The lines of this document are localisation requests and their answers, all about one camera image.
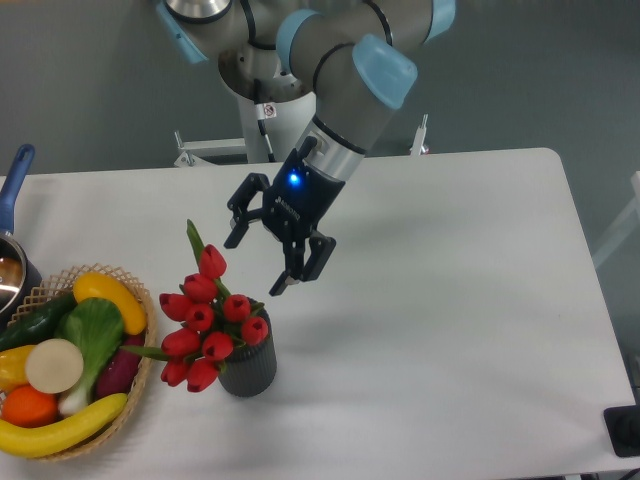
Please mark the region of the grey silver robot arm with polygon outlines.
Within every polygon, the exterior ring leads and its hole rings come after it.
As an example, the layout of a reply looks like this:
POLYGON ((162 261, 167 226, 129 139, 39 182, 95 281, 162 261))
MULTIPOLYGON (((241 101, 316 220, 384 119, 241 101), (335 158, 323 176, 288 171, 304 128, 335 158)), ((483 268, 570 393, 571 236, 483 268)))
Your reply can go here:
POLYGON ((214 62, 235 96, 252 173, 230 198, 236 247, 260 222, 282 245, 280 295, 317 279, 336 242, 318 225, 404 104, 418 70, 408 52, 453 24, 452 1, 159 1, 192 63, 214 62))

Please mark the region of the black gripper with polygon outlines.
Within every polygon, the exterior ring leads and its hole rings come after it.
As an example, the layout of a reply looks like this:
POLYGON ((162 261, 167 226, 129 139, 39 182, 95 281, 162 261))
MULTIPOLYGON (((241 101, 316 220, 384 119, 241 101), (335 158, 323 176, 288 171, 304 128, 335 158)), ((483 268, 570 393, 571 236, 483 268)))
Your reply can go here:
POLYGON ((226 249, 236 248, 252 222, 262 219, 264 227, 283 244, 285 267, 269 290, 279 296, 289 285, 319 278, 335 247, 336 240, 318 232, 320 220, 345 186, 312 166, 309 149, 294 149, 280 170, 269 179, 249 173, 227 202, 231 211, 231 232, 226 249), (262 207, 250 210, 251 201, 263 193, 262 207))

